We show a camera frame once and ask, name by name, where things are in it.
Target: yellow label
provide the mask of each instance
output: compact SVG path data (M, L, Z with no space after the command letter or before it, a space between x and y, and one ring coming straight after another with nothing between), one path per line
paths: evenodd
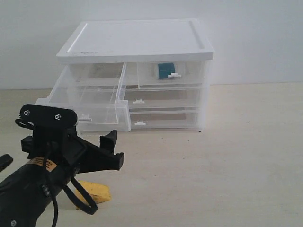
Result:
M43 166L43 157L35 157L32 160L30 160L27 164L34 164L38 166ZM46 161L46 169L51 172L57 167L57 164L51 160Z

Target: plastic drawer unit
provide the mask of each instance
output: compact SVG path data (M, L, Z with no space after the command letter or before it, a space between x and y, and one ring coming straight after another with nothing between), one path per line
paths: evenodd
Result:
M83 22L57 57L36 103L73 109L79 131L205 126L214 50L197 19Z

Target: white lid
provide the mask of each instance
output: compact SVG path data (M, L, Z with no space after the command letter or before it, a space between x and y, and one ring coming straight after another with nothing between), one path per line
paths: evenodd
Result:
M61 63L212 60L197 19L82 22L57 57Z

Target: teal object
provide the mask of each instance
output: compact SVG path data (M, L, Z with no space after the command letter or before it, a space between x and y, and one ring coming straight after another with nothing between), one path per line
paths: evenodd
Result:
M175 73L174 63L161 63L158 64L159 79L166 79L171 73Z

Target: yellow object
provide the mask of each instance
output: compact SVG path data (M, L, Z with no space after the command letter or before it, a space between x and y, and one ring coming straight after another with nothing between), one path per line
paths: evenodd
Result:
M111 199L110 193L109 193L109 187L105 185L101 185L98 183L91 183L87 181L79 181L79 183L82 185L82 187L91 195L93 200L96 204L109 201ZM86 200L83 198L83 196L78 192L78 190L75 191L75 195L85 204L88 205Z

